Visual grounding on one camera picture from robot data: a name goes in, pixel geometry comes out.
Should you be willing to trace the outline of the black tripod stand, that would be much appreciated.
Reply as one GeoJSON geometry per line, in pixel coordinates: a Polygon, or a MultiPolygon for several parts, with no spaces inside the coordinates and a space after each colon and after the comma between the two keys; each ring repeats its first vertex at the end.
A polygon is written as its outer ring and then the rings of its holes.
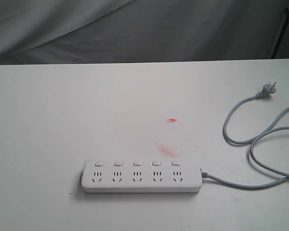
{"type": "Polygon", "coordinates": [[[287,27],[289,25],[289,6],[284,9],[284,15],[285,15],[285,19],[284,19],[284,22],[282,24],[282,28],[279,32],[279,35],[277,37],[277,40],[275,42],[275,46],[274,46],[274,49],[273,49],[272,54],[270,56],[270,59],[276,58],[278,51],[279,51],[279,48],[280,48],[280,45],[281,45],[281,42],[283,40],[284,34],[285,34],[287,27]]]}

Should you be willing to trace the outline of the white five-outlet power strip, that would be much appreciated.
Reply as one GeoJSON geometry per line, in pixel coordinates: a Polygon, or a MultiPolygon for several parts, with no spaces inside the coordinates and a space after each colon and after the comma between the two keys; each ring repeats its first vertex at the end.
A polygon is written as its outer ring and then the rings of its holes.
{"type": "Polygon", "coordinates": [[[193,158],[89,160],[81,185],[86,193],[197,193],[202,174],[193,158]]]}

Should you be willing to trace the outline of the grey backdrop cloth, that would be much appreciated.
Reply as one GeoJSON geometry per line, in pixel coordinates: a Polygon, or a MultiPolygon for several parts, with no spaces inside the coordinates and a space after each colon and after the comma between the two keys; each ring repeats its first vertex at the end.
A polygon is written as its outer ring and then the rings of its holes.
{"type": "Polygon", "coordinates": [[[289,0],[0,0],[0,64],[268,59],[289,0]]]}

